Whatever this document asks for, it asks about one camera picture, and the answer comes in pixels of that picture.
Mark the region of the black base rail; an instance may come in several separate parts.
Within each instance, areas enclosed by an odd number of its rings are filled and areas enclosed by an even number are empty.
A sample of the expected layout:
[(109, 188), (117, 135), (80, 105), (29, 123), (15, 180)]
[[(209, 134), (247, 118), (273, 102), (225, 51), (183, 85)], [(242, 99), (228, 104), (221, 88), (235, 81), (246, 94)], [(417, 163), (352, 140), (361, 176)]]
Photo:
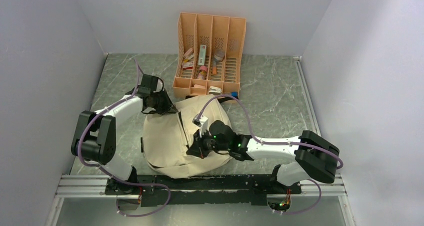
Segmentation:
[(168, 204), (221, 204), (249, 203), (266, 206), (267, 196), (271, 194), (300, 194), (300, 183), (284, 186), (270, 174), (236, 174), (236, 175), (200, 175), (188, 178), (173, 179), (165, 175), (138, 175), (140, 183), (148, 187), (136, 188), (124, 192), (119, 182), (109, 179), (105, 194), (141, 195), (141, 206), (158, 206)]

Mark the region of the beige canvas backpack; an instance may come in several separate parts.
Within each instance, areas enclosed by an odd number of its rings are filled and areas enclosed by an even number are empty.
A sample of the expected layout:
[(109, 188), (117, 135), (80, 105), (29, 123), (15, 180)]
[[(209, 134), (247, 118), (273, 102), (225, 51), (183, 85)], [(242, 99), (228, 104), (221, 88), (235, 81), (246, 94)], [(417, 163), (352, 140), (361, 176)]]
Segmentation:
[(230, 125), (229, 117), (212, 95), (201, 95), (175, 103), (178, 113), (147, 115), (143, 124), (142, 145), (149, 167), (172, 178), (196, 176), (227, 164), (231, 157), (211, 152), (204, 159), (188, 155), (186, 151), (194, 142), (199, 129), (194, 117), (203, 107), (208, 124), (216, 120)]

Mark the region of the grey glue stick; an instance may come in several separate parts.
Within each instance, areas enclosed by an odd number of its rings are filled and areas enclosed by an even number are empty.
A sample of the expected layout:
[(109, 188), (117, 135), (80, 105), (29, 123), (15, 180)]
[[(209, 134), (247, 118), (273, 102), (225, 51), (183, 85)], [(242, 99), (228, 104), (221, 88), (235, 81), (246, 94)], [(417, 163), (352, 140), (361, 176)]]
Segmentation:
[(225, 51), (221, 50), (221, 49), (217, 49), (213, 55), (213, 60), (212, 60), (212, 74), (216, 75), (217, 74), (217, 70), (218, 70), (218, 63), (222, 62), (224, 57), (225, 57)]

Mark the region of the orange plastic desk organizer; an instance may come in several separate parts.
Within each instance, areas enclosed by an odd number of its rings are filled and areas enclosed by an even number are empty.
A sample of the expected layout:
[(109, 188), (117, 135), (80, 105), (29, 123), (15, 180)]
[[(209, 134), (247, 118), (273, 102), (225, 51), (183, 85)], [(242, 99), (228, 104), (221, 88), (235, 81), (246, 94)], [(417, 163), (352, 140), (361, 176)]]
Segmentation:
[[(178, 19), (178, 64), (173, 80), (173, 92), (178, 98), (206, 94), (239, 92), (241, 88), (241, 60), (247, 29), (245, 18), (180, 13)], [(204, 66), (208, 67), (205, 80), (197, 79), (200, 45), (206, 45)], [(183, 54), (193, 48), (194, 66), (182, 69)], [(213, 56), (217, 49), (225, 51), (212, 74)]]

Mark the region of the teal white box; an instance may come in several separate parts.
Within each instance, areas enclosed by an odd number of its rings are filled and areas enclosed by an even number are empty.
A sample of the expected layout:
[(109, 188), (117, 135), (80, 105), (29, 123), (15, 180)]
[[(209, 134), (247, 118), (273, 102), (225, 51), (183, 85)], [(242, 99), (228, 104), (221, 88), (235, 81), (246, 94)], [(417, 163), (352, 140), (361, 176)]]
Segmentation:
[(199, 47), (199, 54), (198, 54), (198, 61), (197, 61), (197, 64), (199, 66), (205, 65), (206, 51), (207, 51), (207, 46), (201, 44), (200, 47)]

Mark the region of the red white small box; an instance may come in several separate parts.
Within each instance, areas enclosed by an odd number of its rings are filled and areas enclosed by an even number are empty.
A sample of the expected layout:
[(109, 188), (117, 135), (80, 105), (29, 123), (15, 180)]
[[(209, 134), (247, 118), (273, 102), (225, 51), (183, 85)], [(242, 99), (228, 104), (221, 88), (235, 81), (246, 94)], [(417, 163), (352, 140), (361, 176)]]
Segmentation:
[(189, 48), (182, 57), (181, 67), (183, 70), (192, 69), (194, 66), (194, 50), (193, 48)]

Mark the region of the pink tape roll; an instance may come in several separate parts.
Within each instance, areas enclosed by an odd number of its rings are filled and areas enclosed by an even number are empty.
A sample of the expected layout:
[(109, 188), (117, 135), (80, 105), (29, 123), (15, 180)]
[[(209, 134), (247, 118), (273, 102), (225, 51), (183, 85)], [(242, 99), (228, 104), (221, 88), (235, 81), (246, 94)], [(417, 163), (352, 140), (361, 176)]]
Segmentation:
[(208, 67), (207, 66), (200, 66), (196, 78), (199, 79), (199, 80), (205, 80), (207, 78), (207, 73), (208, 73)]

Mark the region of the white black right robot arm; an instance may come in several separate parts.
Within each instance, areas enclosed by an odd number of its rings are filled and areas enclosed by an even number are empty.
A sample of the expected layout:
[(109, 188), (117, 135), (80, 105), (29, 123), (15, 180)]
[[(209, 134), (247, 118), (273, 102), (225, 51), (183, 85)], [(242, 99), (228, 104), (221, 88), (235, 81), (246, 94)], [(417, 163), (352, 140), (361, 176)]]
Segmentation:
[(291, 138), (256, 138), (237, 134), (222, 121), (215, 121), (208, 130), (197, 130), (187, 155), (206, 158), (211, 152), (224, 152), (238, 161), (264, 158), (286, 159), (289, 164), (274, 167), (270, 187), (281, 193), (296, 182), (312, 179), (334, 183), (340, 150), (318, 134), (304, 130)]

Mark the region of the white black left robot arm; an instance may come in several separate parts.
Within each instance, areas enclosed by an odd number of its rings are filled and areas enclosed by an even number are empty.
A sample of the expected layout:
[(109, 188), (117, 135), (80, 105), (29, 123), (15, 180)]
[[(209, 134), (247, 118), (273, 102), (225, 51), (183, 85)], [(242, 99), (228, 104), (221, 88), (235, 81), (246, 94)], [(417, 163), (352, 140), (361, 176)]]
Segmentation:
[(116, 129), (133, 115), (177, 113), (161, 78), (138, 76), (136, 86), (121, 99), (97, 111), (83, 111), (78, 117), (71, 153), (86, 166), (105, 170), (115, 176), (117, 190), (137, 191), (137, 170), (116, 154)]

